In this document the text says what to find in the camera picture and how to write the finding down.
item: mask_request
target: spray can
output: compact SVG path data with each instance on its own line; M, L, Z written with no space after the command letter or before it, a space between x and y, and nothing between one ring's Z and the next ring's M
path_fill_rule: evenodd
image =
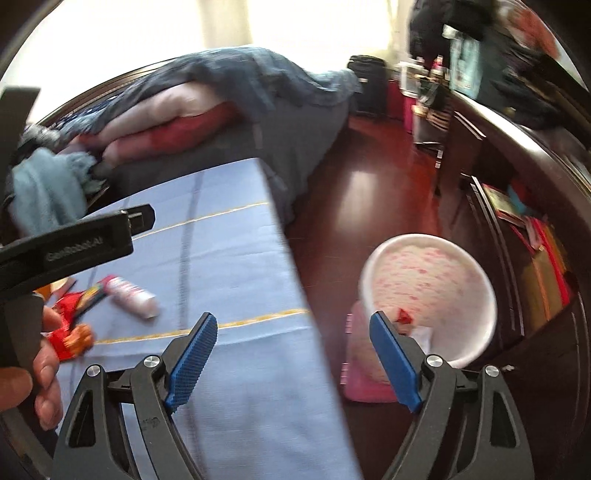
M107 294L128 312L142 318L156 317L160 309L156 301L156 295L138 287L137 285L115 275L109 275L101 280Z

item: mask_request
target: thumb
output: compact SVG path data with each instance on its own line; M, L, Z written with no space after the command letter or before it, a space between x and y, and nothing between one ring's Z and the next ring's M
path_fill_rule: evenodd
M0 411L22 403L33 389L29 373L16 367L0 368Z

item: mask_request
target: pink pillow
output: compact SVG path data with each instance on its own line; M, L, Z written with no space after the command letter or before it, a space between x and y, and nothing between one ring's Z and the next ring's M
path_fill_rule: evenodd
M182 83L134 105L111 120L99 134L79 135L72 142L82 143L90 150L103 150L118 138L165 124L177 117L201 115L223 101L209 85Z
M105 149L103 160L117 166L159 154L179 153L196 147L239 118L240 113L232 102L220 103L201 115L179 117L165 125L119 138Z

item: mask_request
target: yellow stripe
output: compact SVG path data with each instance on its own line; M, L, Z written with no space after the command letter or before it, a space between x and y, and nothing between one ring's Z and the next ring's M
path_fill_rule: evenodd
M201 220L205 220L207 218L219 217L220 215L226 215L227 213L239 212L240 210L246 210L247 208L258 207L261 205L268 205L268 204L269 204L269 202L250 203L250 204L242 206L242 207L236 207L236 208L231 208L229 210L224 210L223 212L211 213L209 215L205 215L205 216L198 217L198 218L191 218L190 220L186 220L184 222L175 223L174 225L166 226L166 227L160 228L158 230L151 230L149 232L135 236L134 240L139 240L140 238L145 238L147 236L154 235L155 233L164 232L166 230L170 230L170 229L176 228L178 226L187 225L188 223L200 222Z
M259 317L254 317L252 319L238 320L237 322L222 323L221 325L218 325L218 328L223 329L223 328L243 327L245 325L251 325L253 323L268 322L269 320L277 320L280 318L291 317L293 315L300 315L300 314L306 314L306 313L310 313L310 311L308 309L284 310L283 312L270 313L268 315L261 315ZM178 337L181 335L188 335L189 332L191 332L191 330L186 329L186 330L175 330L173 332L165 332L165 333L152 333L151 335L140 335L140 336L136 336L136 337L112 338L112 339L106 339L106 340L98 340L95 342L95 345L106 345L109 343L137 342L140 340L156 340L159 338Z

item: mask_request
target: metal screw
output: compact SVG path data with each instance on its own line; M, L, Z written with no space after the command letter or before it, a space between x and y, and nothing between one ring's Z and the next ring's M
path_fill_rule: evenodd
M98 365L91 365L86 369L86 375L89 377L96 377L100 374L100 367Z
M427 363L432 367L437 368L443 365L443 359L437 355L429 355L427 357Z
M154 368L160 363L160 358L156 355L150 355L144 358L144 365L148 368Z
M500 373L499 369L494 365L487 365L484 371L489 377L498 377Z

